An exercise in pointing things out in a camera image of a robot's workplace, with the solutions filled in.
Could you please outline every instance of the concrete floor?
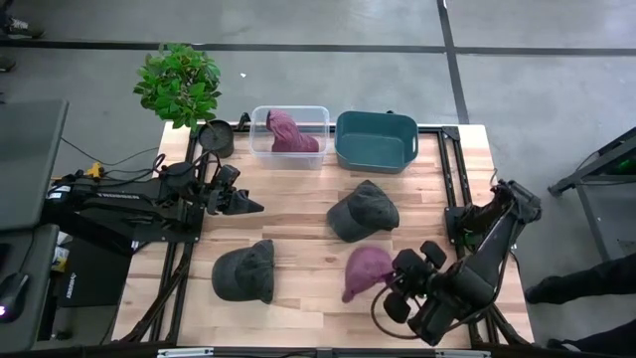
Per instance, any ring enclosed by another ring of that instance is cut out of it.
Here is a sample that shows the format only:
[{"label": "concrete floor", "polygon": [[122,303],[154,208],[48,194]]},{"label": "concrete floor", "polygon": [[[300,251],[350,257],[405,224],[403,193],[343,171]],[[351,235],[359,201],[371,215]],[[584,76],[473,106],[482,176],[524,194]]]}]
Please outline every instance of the concrete floor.
[{"label": "concrete floor", "polygon": [[[457,46],[634,48],[629,0],[448,0]],[[443,45],[434,0],[18,0],[13,12],[51,39],[346,45]],[[104,161],[158,144],[162,123],[132,94],[145,52],[0,49],[18,59],[0,76],[8,101],[66,98],[65,138]],[[223,72],[219,117],[260,104],[320,104],[457,123],[445,55],[212,53]],[[525,287],[600,262],[578,199],[546,188],[636,125],[636,57],[459,56],[471,123],[487,126],[499,176],[543,199],[519,239]],[[147,167],[154,153],[122,165]],[[61,146],[56,174],[91,160]],[[633,296],[530,306],[537,342],[577,339],[636,316]],[[95,333],[99,339],[103,331]]]}]

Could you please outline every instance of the wooden table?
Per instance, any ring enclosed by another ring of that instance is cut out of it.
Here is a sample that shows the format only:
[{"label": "wooden table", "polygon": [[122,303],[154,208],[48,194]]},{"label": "wooden table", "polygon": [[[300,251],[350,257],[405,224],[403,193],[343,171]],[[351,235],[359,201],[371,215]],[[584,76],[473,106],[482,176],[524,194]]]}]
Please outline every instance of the wooden table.
[{"label": "wooden table", "polygon": [[[493,173],[485,127],[459,126],[473,201],[490,201]],[[164,130],[160,153],[166,162],[182,161],[188,129]],[[349,254],[360,245],[373,245],[395,255],[418,249],[426,240],[446,251],[448,267],[455,261],[442,224],[447,206],[439,149],[434,135],[422,134],[419,155],[400,175],[350,172],[336,162],[333,143],[320,171],[269,171],[249,153],[247,136],[238,134],[234,155],[223,163],[240,170],[237,187],[248,189],[251,199],[265,207],[259,214],[206,216],[201,241],[195,245],[179,336],[180,345],[192,346],[329,346],[357,348],[424,348],[420,340],[398,340],[383,334],[371,320],[369,309],[376,286],[350,303],[341,301],[344,267]],[[456,174],[448,143],[452,171]],[[347,244],[326,225],[326,213],[359,183],[370,179],[394,201],[399,228],[376,233]],[[455,185],[458,205],[461,193]],[[212,266],[222,254],[249,247],[261,239],[274,240],[274,302],[227,302],[219,299],[211,283]],[[114,327],[113,339],[130,331],[154,300],[161,277],[165,244],[151,244],[132,260]],[[516,264],[509,260],[498,305],[526,339],[533,341]],[[164,319],[168,327],[172,303]],[[377,307],[380,322],[397,333],[410,333],[406,325],[393,323]],[[446,334],[438,347],[469,347],[466,327]]]}]

